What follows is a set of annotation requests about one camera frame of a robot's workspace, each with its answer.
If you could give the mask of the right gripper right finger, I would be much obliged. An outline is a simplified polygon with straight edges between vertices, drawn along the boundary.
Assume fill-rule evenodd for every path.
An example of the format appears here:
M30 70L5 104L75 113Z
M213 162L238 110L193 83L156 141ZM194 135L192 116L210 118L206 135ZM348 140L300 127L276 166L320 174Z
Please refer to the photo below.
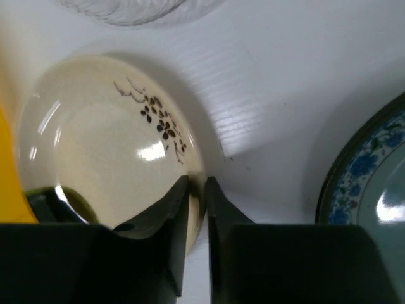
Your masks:
M399 303L380 252L355 225L258 224L205 183L213 303Z

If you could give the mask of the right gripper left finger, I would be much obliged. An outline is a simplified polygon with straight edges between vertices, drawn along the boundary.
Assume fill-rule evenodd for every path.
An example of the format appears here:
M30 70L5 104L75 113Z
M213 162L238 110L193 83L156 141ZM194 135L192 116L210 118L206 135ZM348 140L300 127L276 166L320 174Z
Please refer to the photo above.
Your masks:
M2 303L175 303L182 294L190 180L109 229L61 189L27 199L39 224L1 225Z

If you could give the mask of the teal green plate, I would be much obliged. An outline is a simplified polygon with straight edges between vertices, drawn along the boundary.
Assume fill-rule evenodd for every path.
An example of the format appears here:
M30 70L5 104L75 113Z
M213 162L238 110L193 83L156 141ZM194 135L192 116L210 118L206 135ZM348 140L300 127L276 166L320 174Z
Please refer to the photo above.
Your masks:
M374 114L344 146L321 190L316 223L360 225L404 299L404 95Z

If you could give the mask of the cream plate black flower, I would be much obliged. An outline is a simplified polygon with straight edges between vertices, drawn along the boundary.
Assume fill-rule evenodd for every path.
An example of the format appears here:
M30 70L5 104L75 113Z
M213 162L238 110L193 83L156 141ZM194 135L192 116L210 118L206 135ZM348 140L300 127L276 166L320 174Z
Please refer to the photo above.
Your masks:
M23 104L15 144L23 190L74 190L110 228L189 176L192 251L203 221L201 152L177 103L135 66L101 55L52 66Z

